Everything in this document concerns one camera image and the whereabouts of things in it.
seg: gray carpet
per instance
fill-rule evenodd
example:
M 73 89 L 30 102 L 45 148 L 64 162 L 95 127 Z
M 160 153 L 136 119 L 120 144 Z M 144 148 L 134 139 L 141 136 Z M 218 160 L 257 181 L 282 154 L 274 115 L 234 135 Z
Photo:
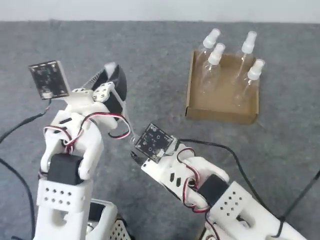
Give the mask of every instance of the gray carpet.
M 253 125 L 184 117 L 189 60 L 211 28 L 228 52 L 258 32 L 255 55 L 266 61 L 260 116 Z M 103 64 L 118 62 L 128 81 L 127 105 L 137 132 L 155 121 L 168 133 L 226 144 L 234 149 L 257 191 L 277 214 L 317 172 L 320 143 L 320 25 L 204 22 L 0 22 L 0 134 L 42 111 L 27 66 L 61 60 L 72 88 Z M 26 178 L 34 198 L 45 150 L 42 127 L 63 102 L 0 145 L 0 157 Z M 191 213 L 130 159 L 126 140 L 105 136 L 93 196 L 114 202 L 137 240 L 194 240 L 204 216 Z M 193 145 L 197 154 L 247 188 L 234 159 L 222 149 Z M 0 239 L 28 239 L 30 217 L 20 182 L 0 167 Z M 308 240 L 320 235 L 320 183 L 288 218 Z

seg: ventilation holes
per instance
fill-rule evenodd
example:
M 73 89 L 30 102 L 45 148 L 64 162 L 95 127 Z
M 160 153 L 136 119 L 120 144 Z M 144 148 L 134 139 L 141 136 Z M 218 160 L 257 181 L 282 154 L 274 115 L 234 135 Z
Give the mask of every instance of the ventilation holes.
M 170 174 L 170 182 L 173 182 L 175 180 L 175 173 Z
M 180 187 L 180 185 L 181 185 L 181 177 L 178 177 L 178 178 L 176 179 L 176 186 L 177 186 L 177 187 Z

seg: cardboard box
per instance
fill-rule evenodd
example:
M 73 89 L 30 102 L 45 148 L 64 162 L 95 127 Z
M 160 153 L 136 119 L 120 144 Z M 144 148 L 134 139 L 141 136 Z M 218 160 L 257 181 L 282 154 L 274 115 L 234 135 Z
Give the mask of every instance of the cardboard box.
M 189 81 L 186 96 L 185 116 L 199 120 L 217 120 L 235 122 L 240 124 L 252 124 L 259 113 L 259 91 L 242 106 L 234 103 L 235 85 L 231 83 L 239 69 L 239 59 L 230 54 L 224 54 L 221 58 L 221 75 L 214 91 L 200 92 L 199 75 L 201 63 L 195 67 L 196 52 L 192 53 Z M 243 73 L 248 72 L 254 61 L 244 66 Z

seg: circuit board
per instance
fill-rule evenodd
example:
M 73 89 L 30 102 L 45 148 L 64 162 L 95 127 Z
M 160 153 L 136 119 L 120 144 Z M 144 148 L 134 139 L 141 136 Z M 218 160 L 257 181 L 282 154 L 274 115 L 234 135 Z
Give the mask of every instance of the circuit board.
M 43 100 L 69 96 L 70 89 L 59 61 L 38 63 L 28 68 Z
M 157 155 L 160 151 L 166 152 L 173 140 L 174 139 L 171 136 L 166 134 L 159 127 L 150 123 L 136 142 L 135 148 L 158 163 L 160 157 Z

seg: white wall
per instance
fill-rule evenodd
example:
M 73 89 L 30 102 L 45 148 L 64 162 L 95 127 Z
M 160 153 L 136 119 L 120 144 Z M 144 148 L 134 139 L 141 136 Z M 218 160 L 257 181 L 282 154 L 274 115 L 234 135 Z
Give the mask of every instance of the white wall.
M 320 0 L 0 0 L 0 21 L 320 23 Z

